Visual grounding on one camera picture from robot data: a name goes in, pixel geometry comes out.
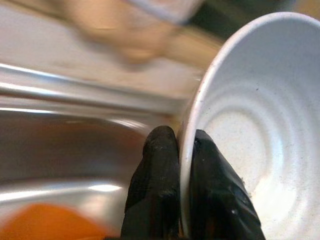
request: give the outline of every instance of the metal surface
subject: metal surface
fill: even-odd
[[[119,233],[145,138],[172,120],[148,96],[5,65],[0,93],[0,226],[41,202]]]
[[[242,177],[267,239],[319,239],[320,22],[263,16],[231,37],[212,62],[180,131],[181,206],[196,129]]]

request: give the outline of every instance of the blurred hand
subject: blurred hand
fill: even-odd
[[[62,3],[67,18],[85,35],[113,46],[130,63],[143,63],[162,55],[179,28],[126,0],[63,0]]]

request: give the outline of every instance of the sink basin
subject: sink basin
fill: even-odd
[[[35,87],[10,79],[0,82],[0,92],[14,86],[0,96],[0,227],[31,203],[52,203],[120,233],[146,136],[158,125],[172,126],[169,114],[93,104],[91,87],[90,104],[74,95],[67,101],[67,88],[58,100],[21,93]]]

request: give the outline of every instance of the white ceramic bowl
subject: white ceramic bowl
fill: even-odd
[[[235,33],[206,72],[180,129],[188,235],[196,129],[244,180],[267,239],[320,238],[320,22],[260,17]]]

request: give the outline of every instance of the orange sponge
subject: orange sponge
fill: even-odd
[[[1,240],[102,240],[114,237],[99,226],[65,207],[32,204],[0,229]]]

